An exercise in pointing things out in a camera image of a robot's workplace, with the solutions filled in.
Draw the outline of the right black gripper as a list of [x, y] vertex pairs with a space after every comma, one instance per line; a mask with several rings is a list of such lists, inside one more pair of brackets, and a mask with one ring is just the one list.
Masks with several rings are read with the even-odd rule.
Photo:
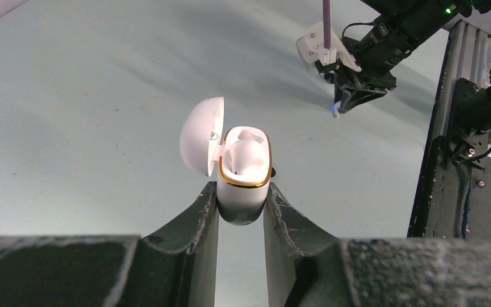
[[449, 21], [446, 12], [381, 13], [359, 41], [344, 37], [344, 44], [362, 68], [336, 71], [334, 103], [340, 113], [384, 97], [396, 87], [391, 70]]

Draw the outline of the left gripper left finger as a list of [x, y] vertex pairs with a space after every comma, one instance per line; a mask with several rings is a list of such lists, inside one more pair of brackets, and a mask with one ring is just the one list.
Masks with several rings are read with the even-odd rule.
[[1, 236], [0, 306], [213, 306], [216, 185], [145, 236]]

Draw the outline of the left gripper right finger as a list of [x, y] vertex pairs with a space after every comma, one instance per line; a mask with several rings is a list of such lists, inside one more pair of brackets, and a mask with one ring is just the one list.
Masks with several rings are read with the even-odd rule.
[[263, 210], [270, 306], [491, 306], [491, 244], [340, 239], [270, 184]]

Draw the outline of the white earbud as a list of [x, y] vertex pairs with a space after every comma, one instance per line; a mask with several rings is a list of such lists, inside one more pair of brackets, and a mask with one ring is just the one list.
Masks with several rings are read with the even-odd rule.
[[249, 175], [267, 164], [261, 144], [252, 139], [240, 139], [229, 150], [230, 170], [235, 175]]
[[331, 107], [332, 116], [334, 118], [339, 118], [341, 116], [340, 107], [341, 107], [341, 101], [335, 102], [334, 105]]

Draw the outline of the white earbud charging case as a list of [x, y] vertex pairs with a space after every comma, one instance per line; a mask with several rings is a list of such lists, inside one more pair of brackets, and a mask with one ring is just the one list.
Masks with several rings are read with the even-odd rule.
[[[271, 181], [272, 149], [261, 129], [237, 126], [223, 131], [224, 98], [214, 97], [198, 103], [189, 113], [180, 133], [180, 155], [187, 167], [206, 177], [217, 175], [217, 207], [229, 224], [245, 226], [255, 222], [267, 199]], [[229, 150], [240, 139], [261, 144], [267, 164], [249, 175], [230, 170]]]

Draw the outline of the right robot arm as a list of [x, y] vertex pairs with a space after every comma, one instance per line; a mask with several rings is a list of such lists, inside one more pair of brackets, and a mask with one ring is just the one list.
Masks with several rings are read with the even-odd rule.
[[451, 19], [491, 10], [491, 1], [366, 1], [379, 15], [368, 23], [370, 30], [360, 39], [343, 35], [349, 64], [341, 61], [334, 71], [335, 105], [344, 114], [385, 96], [397, 86], [392, 69]]

